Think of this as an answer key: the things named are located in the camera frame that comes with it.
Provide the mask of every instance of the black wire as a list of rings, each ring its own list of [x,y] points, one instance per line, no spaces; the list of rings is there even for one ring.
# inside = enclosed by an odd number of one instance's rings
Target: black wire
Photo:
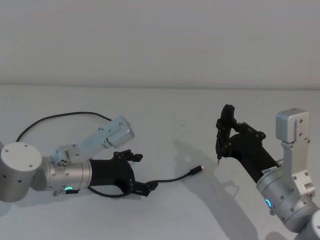
[[[103,118],[103,119],[106,119],[108,121],[111,121],[110,118],[106,117],[106,116],[103,116],[99,113],[96,113],[96,112],[91,112],[91,111],[76,111],[76,112],[68,112],[68,113],[62,113],[62,114],[57,114],[57,115],[52,115],[52,116],[47,116],[47,117],[44,117],[44,118],[41,118],[40,120],[32,123],[30,126],[28,126],[20,135],[19,137],[16,139],[16,142],[19,142],[20,139],[31,129],[33,128],[35,125],[45,121],[45,120],[48,120],[48,119],[54,119],[54,118],[59,118],[59,117],[64,117],[64,116],[70,116],[70,115],[81,115],[81,114],[89,114],[89,115],[96,115],[100,118]]]
[[[49,120],[49,119],[54,119],[54,118],[59,118],[59,117],[65,117],[65,116],[70,116],[70,115],[82,115],[82,114],[88,114],[88,115],[96,115],[100,118],[103,118],[105,120],[108,120],[108,121],[111,121],[110,118],[106,117],[106,116],[103,116],[99,113],[96,113],[96,112],[91,112],[91,111],[76,111],[76,112],[68,112],[68,113],[62,113],[62,114],[57,114],[57,115],[52,115],[52,116],[47,116],[47,117],[44,117],[44,118],[41,118],[40,120],[32,123],[30,126],[28,126],[20,135],[19,137],[16,139],[16,142],[19,142],[21,140],[21,138],[31,129],[33,128],[35,125],[45,121],[45,120]],[[179,181],[181,179],[184,179],[186,178],[187,176],[190,176],[191,173],[188,172],[186,173],[185,175],[183,176],[180,176],[180,177],[177,177],[177,178],[174,178],[174,179],[168,179],[168,180],[152,180],[152,181],[149,181],[147,182],[146,184],[152,184],[152,183],[172,183],[172,182],[175,182],[175,181]],[[105,193],[102,193],[102,192],[99,192],[97,190],[95,190],[94,188],[92,188],[91,186],[88,186],[87,187],[91,192],[95,193],[95,194],[98,194],[102,197],[106,197],[106,198],[121,198],[121,197],[125,197],[129,194],[131,194],[132,192],[127,192],[127,193],[123,193],[123,194],[105,194]]]

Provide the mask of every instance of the white wall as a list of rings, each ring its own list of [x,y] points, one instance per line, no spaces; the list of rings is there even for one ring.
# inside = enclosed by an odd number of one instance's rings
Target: white wall
[[[114,118],[123,114],[135,138],[121,150],[143,153],[133,163],[136,179],[178,177],[204,165],[201,174],[161,184],[149,197],[103,198],[83,189],[79,195],[52,197],[32,189],[21,201],[0,202],[3,240],[293,240],[269,214],[264,198],[234,159],[217,164],[216,120],[224,104],[235,117],[266,133],[263,146],[283,156],[275,137],[275,116],[292,107],[311,113],[308,172],[320,205],[320,92],[114,89],[92,87],[0,86],[0,141],[14,141],[29,124],[45,116],[93,111]],[[42,155],[58,145],[78,143],[106,122],[94,116],[49,120],[22,140]],[[97,158],[108,159],[113,150]]]
[[[320,88],[319,0],[2,0],[0,83]]]

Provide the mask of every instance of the cable connector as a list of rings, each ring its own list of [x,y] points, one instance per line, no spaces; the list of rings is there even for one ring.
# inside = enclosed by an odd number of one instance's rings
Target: cable connector
[[[197,173],[200,173],[205,167],[203,165],[199,165],[199,166],[196,166],[195,168],[191,169],[189,171],[189,174],[190,175],[195,175]]]

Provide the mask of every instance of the blue led light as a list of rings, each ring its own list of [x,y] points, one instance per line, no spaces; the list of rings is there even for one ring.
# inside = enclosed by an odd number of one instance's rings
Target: blue led light
[[[269,200],[269,199],[265,199],[265,202],[266,202],[266,204],[268,204],[269,208],[271,208],[271,207],[272,207],[272,203],[270,202],[270,200]]]

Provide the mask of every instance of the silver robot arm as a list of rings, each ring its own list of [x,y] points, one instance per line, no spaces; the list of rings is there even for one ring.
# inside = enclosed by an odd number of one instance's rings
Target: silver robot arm
[[[267,203],[295,240],[320,240],[320,210],[312,201],[316,189],[307,171],[310,143],[309,112],[292,108],[276,116],[276,137],[284,149],[283,159],[274,161],[263,148],[266,135],[248,124],[237,123],[235,108],[226,105],[217,121],[218,159],[233,157],[247,170]],[[238,134],[230,137],[234,129]]]
[[[19,201],[29,187],[53,191],[54,196],[78,193],[92,180],[90,158],[104,149],[118,148],[134,136],[130,124],[120,116],[80,144],[60,146],[50,157],[42,157],[29,144],[1,143],[0,201]]]

